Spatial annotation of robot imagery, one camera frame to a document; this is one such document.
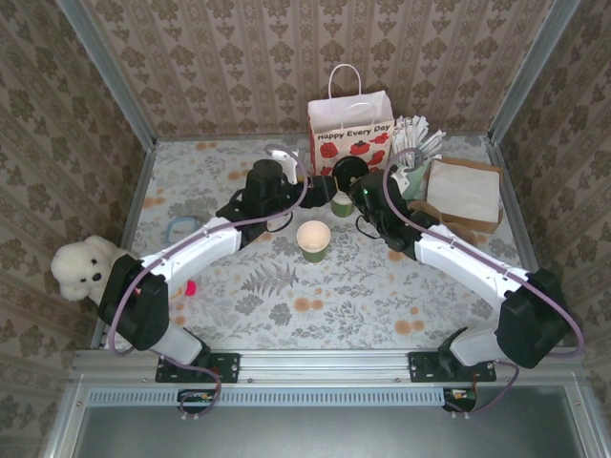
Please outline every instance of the brown paper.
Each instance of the brown paper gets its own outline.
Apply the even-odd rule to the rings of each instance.
[[[435,159],[435,160],[440,160],[441,162],[444,162],[446,164],[451,164],[451,165],[461,165],[463,167],[471,167],[473,169],[485,170],[488,172],[497,172],[499,183],[501,183],[501,180],[503,178],[502,169],[500,167],[495,167],[494,165],[482,164],[480,162],[473,162],[467,159],[459,159],[457,157],[443,157],[441,159]],[[429,167],[429,170],[427,171],[427,174],[426,174],[427,180],[429,179],[430,174],[431,174],[431,167]],[[502,208],[498,209],[498,222],[488,222],[488,221],[480,221],[478,219],[462,218],[462,217],[457,217],[455,215],[448,215],[445,213],[442,213],[441,216],[443,217],[444,222],[457,222],[476,232],[484,232],[486,234],[492,234],[498,228],[500,223],[503,221],[503,209]]]
[[[473,233],[473,231],[462,224],[457,222],[446,222],[443,220],[441,213],[435,207],[430,205],[428,202],[424,200],[412,200],[408,203],[408,209],[413,212],[421,211],[426,213],[427,215],[431,215],[433,218],[438,219],[439,222],[442,222],[448,226],[452,232],[454,232],[461,239],[465,240],[467,243],[471,244],[474,247],[477,247],[477,237]]]

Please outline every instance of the shopping bag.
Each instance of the shopping bag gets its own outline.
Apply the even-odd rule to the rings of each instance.
[[[331,97],[333,75],[350,67],[359,80],[359,93]],[[390,99],[384,91],[362,94],[361,75],[349,64],[333,69],[328,79],[328,99],[307,104],[310,155],[316,175],[329,175],[345,156],[362,158],[371,170],[383,169],[388,161],[394,118]]]

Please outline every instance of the cup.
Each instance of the cup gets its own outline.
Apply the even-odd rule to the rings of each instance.
[[[401,198],[403,198],[403,200],[412,200],[418,195],[418,192],[420,191],[420,185],[422,184],[422,178],[424,178],[424,175],[427,172],[427,165],[428,164],[421,165],[416,170],[413,170],[408,173],[410,186],[408,186],[408,189],[406,189],[401,195]]]
[[[305,260],[320,262],[327,255],[328,243],[331,241],[331,231],[320,221],[308,221],[297,230],[297,243],[302,249]]]
[[[349,217],[354,210],[354,204],[346,193],[338,191],[331,201],[331,211],[333,215],[340,218]]]

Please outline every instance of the black mounting bracket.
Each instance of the black mounting bracket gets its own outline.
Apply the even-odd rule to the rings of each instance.
[[[217,374],[224,384],[236,384],[240,376],[240,353],[210,353],[205,367]],[[182,369],[159,358],[155,381],[159,384],[211,384],[209,375]]]
[[[495,382],[495,365],[492,362],[480,363],[471,367],[462,366],[461,370],[450,373],[444,367],[440,353],[437,351],[413,351],[408,354],[411,382],[444,383],[465,382],[472,383],[474,375],[478,382]]]

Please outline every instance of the beige paper cup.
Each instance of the beige paper cup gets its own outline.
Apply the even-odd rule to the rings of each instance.
[[[302,249],[304,258],[310,262],[320,262],[327,255],[331,231],[320,221],[308,221],[297,230],[297,243]]]

